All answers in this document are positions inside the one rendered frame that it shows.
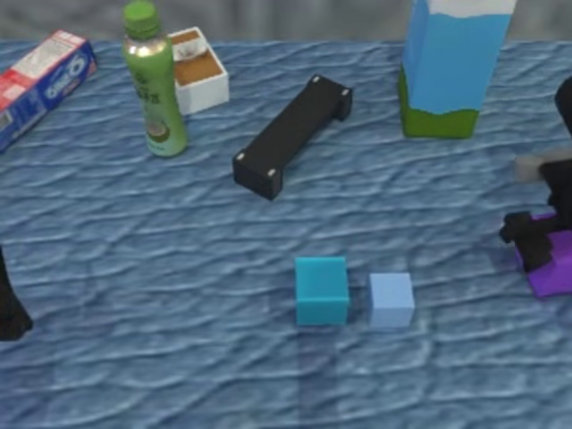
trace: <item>light blue cube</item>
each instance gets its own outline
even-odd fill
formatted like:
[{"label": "light blue cube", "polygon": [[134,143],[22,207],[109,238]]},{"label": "light blue cube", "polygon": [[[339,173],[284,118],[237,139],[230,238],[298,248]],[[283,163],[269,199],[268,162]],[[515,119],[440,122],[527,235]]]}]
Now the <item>light blue cube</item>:
[{"label": "light blue cube", "polygon": [[415,297],[408,273],[372,273],[370,324],[379,329],[406,328],[415,311]]},{"label": "light blue cube", "polygon": [[340,325],[348,320],[349,285],[345,257],[297,257],[296,323]]}]

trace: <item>teal cube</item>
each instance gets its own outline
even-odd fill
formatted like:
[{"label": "teal cube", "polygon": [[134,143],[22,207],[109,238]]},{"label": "teal cube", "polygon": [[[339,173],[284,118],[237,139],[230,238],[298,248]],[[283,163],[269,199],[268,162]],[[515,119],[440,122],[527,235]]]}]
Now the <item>teal cube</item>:
[{"label": "teal cube", "polygon": [[297,257],[296,323],[341,325],[348,320],[349,285],[345,257]]}]

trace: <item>blue box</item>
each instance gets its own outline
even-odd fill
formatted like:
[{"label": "blue box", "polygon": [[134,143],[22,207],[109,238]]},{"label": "blue box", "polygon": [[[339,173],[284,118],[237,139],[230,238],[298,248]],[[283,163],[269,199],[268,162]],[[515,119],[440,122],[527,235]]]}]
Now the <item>blue box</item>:
[{"label": "blue box", "polygon": [[297,257],[295,266],[297,324],[345,324],[349,309],[345,257]]},{"label": "blue box", "polygon": [[415,297],[408,273],[372,273],[370,324],[374,328],[394,329],[410,325]]},{"label": "blue box", "polygon": [[58,30],[0,75],[0,152],[54,110],[97,68],[91,45]]}]

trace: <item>table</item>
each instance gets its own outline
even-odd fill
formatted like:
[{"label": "table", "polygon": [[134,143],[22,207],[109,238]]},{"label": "table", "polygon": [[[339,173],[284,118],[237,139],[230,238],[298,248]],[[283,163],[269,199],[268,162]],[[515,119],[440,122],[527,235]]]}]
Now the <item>table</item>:
[{"label": "table", "polygon": [[[0,44],[7,67],[31,44]],[[570,143],[552,98],[572,44],[501,55],[477,135],[404,140],[401,44],[215,45],[231,102],[155,159],[119,45],[0,157],[0,238],[36,319],[0,344],[0,428],[569,428],[572,298],[539,301],[496,233],[542,210],[515,155]],[[231,157],[313,73],[355,89],[273,203]],[[350,324],[294,325],[293,258],[346,256]],[[370,332],[370,272],[409,270],[408,331]]]}]

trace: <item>purple box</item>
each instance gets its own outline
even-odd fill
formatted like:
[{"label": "purple box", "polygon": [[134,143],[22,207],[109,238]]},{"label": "purple box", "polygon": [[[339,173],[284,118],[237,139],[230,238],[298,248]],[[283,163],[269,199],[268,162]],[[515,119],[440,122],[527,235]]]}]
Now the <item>purple box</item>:
[{"label": "purple box", "polygon": [[[554,214],[533,216],[533,219],[545,219]],[[528,282],[534,295],[539,298],[563,293],[572,293],[572,231],[559,231],[548,234],[552,243],[552,261],[531,273]],[[517,250],[518,265],[522,268],[522,258]]]}]

